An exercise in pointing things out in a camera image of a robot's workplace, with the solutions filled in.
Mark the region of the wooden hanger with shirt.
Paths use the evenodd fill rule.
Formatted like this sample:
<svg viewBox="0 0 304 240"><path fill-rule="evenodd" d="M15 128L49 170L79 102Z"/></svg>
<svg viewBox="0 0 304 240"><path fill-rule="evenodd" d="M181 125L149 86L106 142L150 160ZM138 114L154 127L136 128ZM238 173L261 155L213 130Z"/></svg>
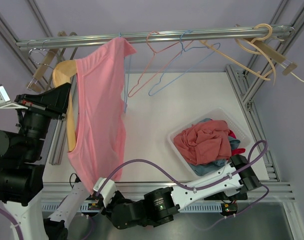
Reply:
<svg viewBox="0 0 304 240"><path fill-rule="evenodd" d="M77 74L76 60L65 60L58 63L52 72L52 81L54 87L60 87L63 84L71 83L71 78ZM68 97L68 108L66 113L66 136L68 151L71 152L76 147L75 121L73 115L72 96Z"/></svg>

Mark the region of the salmon pink t shirt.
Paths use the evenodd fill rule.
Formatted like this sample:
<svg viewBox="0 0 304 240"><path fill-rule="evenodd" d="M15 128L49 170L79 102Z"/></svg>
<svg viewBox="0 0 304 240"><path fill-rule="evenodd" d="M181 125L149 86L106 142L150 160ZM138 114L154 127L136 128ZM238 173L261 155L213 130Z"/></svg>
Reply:
<svg viewBox="0 0 304 240"><path fill-rule="evenodd" d="M224 120L209 120L183 130L173 143L187 163L205 165L232 156L229 132Z"/></svg>

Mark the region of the magenta t shirt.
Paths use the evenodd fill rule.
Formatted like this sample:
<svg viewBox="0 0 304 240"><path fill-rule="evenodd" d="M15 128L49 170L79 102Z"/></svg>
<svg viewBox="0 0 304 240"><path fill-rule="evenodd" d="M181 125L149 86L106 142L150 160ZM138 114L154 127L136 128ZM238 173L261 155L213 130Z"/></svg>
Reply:
<svg viewBox="0 0 304 240"><path fill-rule="evenodd" d="M228 139L231 147L232 156L240 155L246 152L245 148L239 148L241 141L236 138L236 135L232 130L229 131Z"/></svg>

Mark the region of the pink wire hanger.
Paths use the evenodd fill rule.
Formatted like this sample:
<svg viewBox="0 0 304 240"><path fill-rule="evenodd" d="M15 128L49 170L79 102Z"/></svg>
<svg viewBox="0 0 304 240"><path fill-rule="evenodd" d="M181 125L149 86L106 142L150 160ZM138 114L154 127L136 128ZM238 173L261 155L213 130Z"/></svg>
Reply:
<svg viewBox="0 0 304 240"><path fill-rule="evenodd" d="M146 37L146 40L145 40L145 43L147 44L147 46L150 48L150 50L152 51L153 55L152 55L152 58L149 60L148 64L146 65L146 67L144 68L143 72L141 73L140 77L138 78L137 80L137 83L135 86L132 87L132 89L130 91L128 91L127 93L127 97L129 98L132 98L134 97L139 91L141 91L148 83L150 83L155 77L156 75L158 75L161 70L164 70L166 67L169 66L169 62L167 62L165 65L163 65L163 67L158 70L156 73L154 73L152 75L152 77L150 77L145 83L141 84L141 80L142 78L144 77L144 75L147 73L147 71L150 69L150 66L151 64L153 63L153 60L155 59L156 55L159 54L159 53L162 53L164 51L166 51L167 49L170 49L172 48L173 46L177 45L179 43L179 41L176 41L175 43L171 44L171 45L168 45L166 46L165 48L162 48L160 50L155 50L152 45L150 44L150 37L155 34L155 35L160 35L160 32L158 31L152 31L150 32L147 37Z"/></svg>

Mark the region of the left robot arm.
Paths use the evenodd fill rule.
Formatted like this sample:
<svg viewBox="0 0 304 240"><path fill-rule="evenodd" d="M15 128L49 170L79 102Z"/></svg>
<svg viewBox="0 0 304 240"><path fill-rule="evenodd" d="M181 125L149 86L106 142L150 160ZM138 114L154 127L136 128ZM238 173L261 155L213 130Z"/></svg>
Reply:
<svg viewBox="0 0 304 240"><path fill-rule="evenodd" d="M0 110L14 109L18 132L0 130L0 213L11 223L17 240L65 240L75 214L99 187L80 180L49 217L42 216L44 165L38 163L50 122L65 118L71 85L64 83L44 93L18 95L11 101L0 85Z"/></svg>

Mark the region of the light blue wire hanger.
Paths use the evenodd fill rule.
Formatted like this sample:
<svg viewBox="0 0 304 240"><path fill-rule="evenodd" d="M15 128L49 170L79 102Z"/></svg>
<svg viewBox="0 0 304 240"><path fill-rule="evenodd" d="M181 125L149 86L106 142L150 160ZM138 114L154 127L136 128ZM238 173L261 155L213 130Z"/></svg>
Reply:
<svg viewBox="0 0 304 240"><path fill-rule="evenodd" d="M196 43L195 40L191 40L189 43L184 43L183 37L186 37L191 33L193 33L193 30L186 30L180 35L179 44L181 46L181 49L178 53L178 56L174 57L174 59L169 62L168 66L165 67L161 73L159 79L151 87L148 92L148 95L150 97L153 97L161 91L165 90L179 78L191 72L196 67L199 67L203 62L215 54L215 51L210 47L207 47L201 43ZM187 63L187 66L183 67L181 70L178 70L178 73L174 77L170 77L168 80L165 79L169 73L174 72L174 67L178 67L179 64L183 63L183 60L191 59L192 54L196 54L196 60L192 60L191 63Z"/></svg>

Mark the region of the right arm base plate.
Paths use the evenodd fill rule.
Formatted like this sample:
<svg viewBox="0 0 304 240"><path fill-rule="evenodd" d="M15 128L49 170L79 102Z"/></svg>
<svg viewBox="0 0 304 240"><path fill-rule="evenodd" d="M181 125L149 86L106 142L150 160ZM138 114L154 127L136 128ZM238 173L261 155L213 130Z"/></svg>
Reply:
<svg viewBox="0 0 304 240"><path fill-rule="evenodd" d="M246 193L236 193L232 196L227 196L224 192L219 192L214 195L204 198L205 201L238 201L238 200L247 200L248 195Z"/></svg>

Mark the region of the light pink t shirt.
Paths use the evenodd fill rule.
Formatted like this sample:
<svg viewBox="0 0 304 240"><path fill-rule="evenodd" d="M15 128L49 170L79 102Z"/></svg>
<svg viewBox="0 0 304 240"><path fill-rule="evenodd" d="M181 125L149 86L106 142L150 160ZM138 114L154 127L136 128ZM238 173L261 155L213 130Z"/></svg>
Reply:
<svg viewBox="0 0 304 240"><path fill-rule="evenodd" d="M124 59L135 53L126 39L117 37L76 60L76 146L68 159L89 193L124 160Z"/></svg>

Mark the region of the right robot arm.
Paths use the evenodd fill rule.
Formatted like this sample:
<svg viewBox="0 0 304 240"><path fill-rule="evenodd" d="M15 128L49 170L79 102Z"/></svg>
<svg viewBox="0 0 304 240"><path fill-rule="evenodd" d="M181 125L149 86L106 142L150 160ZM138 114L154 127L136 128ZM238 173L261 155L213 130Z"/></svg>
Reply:
<svg viewBox="0 0 304 240"><path fill-rule="evenodd" d="M153 190L139 201L126 199L117 191L109 219L120 230L134 226L158 227L173 221L175 214L198 200L218 193L228 199L235 193L244 194L261 186L246 157L238 154L217 171L186 184Z"/></svg>

